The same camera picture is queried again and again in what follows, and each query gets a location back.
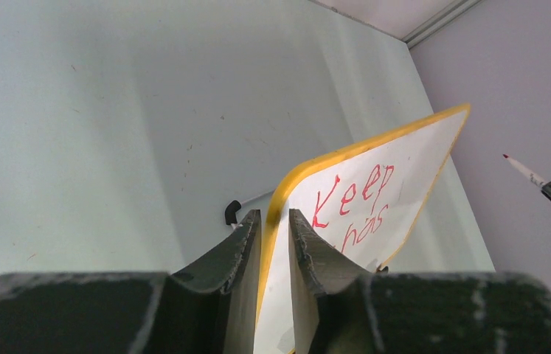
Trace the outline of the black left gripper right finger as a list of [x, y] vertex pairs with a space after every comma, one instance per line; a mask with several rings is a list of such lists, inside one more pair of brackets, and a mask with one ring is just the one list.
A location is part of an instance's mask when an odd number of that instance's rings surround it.
[[289, 212], [296, 353], [551, 353], [551, 291], [527, 274], [373, 273]]

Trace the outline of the red marker pen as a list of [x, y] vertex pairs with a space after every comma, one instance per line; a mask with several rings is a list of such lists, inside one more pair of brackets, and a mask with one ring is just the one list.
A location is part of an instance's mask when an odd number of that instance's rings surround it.
[[525, 178], [527, 178], [531, 184], [536, 185], [541, 189], [545, 184], [548, 183], [548, 180], [531, 170], [529, 167], [526, 167], [524, 164], [514, 159], [513, 157], [503, 154], [504, 159], [509, 162], [516, 170], [518, 170]]

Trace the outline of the whiteboard with orange frame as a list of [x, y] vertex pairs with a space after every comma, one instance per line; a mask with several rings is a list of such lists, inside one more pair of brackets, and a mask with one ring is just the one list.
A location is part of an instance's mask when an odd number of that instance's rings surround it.
[[458, 105], [295, 167], [274, 191], [263, 230], [256, 353], [294, 349], [288, 212], [374, 271], [403, 247], [470, 114]]

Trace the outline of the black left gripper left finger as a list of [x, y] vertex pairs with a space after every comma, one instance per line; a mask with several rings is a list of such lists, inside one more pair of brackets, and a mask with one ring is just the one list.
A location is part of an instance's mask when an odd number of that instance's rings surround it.
[[0, 353], [251, 353], [261, 215], [183, 269], [0, 275]]

